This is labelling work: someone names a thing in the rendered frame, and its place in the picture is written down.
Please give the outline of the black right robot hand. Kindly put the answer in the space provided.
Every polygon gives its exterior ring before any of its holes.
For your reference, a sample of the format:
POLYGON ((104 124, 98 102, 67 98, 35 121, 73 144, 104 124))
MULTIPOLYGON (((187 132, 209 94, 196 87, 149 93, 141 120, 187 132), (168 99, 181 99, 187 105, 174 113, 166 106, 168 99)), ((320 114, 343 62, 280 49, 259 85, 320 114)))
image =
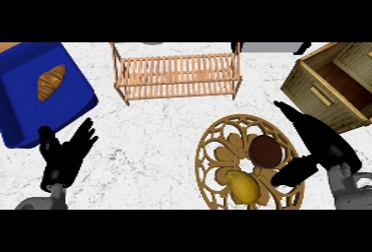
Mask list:
POLYGON ((317 165, 330 169, 346 163, 349 172, 355 173, 361 168, 361 161, 339 134, 314 116, 301 113, 283 101, 274 101, 274 105, 293 124, 309 154, 287 162, 271 177, 271 185, 295 187, 318 171, 317 165))

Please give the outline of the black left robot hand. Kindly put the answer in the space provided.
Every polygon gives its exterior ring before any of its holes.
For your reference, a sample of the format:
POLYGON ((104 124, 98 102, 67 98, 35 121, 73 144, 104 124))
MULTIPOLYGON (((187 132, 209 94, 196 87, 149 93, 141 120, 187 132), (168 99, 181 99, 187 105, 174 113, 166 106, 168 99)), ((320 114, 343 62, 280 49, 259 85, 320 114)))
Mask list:
POLYGON ((70 139, 60 143, 47 126, 38 130, 39 152, 45 160, 41 189, 48 192, 54 184, 67 188, 75 180, 82 160, 98 139, 94 136, 92 120, 87 118, 81 123, 70 139))

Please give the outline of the brown chocolate cupcake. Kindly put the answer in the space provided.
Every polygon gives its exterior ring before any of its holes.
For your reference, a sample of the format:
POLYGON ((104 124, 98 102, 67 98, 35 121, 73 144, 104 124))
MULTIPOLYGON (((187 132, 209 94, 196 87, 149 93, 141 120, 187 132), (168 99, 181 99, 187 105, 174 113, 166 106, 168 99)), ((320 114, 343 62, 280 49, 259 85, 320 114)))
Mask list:
POLYGON ((256 136, 249 144, 249 158, 262 168, 274 168, 281 161, 281 151, 276 140, 265 136, 256 136))

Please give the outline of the round gold openwork placemat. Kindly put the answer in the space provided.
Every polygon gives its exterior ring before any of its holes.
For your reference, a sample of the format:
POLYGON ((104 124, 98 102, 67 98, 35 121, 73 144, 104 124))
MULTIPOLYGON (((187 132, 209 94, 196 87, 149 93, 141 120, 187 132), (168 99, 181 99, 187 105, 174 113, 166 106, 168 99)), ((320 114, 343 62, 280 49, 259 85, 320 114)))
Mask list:
POLYGON ((277 210, 299 209, 305 183, 295 187, 273 186, 270 183, 273 175, 296 156, 284 134, 264 119, 246 114, 221 118, 203 133, 194 156, 196 182, 208 207, 225 210, 242 205, 256 210, 274 202, 277 210), (259 135, 271 137, 280 146, 281 161, 274 168, 259 167, 249 158, 249 144, 259 135), (253 204, 237 204, 233 200, 227 181, 230 170, 249 173, 258 183, 259 198, 253 204))

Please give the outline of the wooden tiered shelf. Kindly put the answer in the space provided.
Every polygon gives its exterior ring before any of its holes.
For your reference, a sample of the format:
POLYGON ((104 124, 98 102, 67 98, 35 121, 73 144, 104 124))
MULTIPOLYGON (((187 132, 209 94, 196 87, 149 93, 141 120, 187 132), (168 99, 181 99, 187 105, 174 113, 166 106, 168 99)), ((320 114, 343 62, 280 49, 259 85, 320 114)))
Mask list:
POLYGON ((123 58, 110 42, 113 88, 123 100, 231 95, 242 82, 240 44, 231 53, 123 58))

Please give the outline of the open wooden drawer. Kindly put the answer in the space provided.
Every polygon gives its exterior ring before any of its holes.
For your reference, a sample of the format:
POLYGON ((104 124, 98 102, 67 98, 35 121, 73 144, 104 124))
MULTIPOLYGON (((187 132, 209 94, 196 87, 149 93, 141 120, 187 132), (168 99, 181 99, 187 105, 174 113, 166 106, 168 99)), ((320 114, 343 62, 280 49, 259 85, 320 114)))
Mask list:
POLYGON ((296 60, 281 91, 340 134, 372 124, 372 42, 330 42, 296 60))

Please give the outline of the blue square tray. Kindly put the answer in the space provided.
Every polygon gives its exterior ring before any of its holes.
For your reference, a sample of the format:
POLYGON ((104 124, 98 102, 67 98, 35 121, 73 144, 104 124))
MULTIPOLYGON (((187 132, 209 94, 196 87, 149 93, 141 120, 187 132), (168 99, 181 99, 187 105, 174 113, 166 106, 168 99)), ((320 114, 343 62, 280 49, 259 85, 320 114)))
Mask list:
POLYGON ((97 104, 88 81, 60 42, 20 42, 0 53, 0 134, 8 149, 39 144, 38 129, 57 132, 97 104), (38 80, 64 67, 60 86, 41 101, 38 80))

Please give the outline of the yellow lemon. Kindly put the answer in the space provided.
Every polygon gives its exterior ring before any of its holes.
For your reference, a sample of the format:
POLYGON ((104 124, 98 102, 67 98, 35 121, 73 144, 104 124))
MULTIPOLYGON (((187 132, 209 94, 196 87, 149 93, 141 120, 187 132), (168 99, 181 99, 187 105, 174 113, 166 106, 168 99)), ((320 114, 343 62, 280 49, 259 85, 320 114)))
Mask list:
POLYGON ((252 175, 240 170, 227 172, 231 198, 237 204, 253 204, 259 198, 259 187, 252 175))

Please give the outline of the brown croissant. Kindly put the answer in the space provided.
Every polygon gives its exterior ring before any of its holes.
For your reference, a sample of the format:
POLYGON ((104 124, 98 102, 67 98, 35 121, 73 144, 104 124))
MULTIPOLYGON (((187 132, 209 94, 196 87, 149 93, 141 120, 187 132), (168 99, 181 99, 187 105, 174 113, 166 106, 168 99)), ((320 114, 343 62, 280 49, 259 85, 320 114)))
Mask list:
POLYGON ((66 67, 56 65, 48 69, 38 77, 38 101, 47 101, 54 91, 57 90, 63 76, 66 73, 66 67))

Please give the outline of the grey appliance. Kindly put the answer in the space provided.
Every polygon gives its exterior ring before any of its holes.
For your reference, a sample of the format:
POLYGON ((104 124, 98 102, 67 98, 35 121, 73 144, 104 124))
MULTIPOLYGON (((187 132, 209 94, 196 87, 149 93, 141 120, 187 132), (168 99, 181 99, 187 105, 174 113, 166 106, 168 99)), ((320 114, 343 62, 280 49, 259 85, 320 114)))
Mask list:
POLYGON ((311 47, 308 42, 233 42, 231 50, 239 46, 240 52, 290 52, 302 55, 311 47))

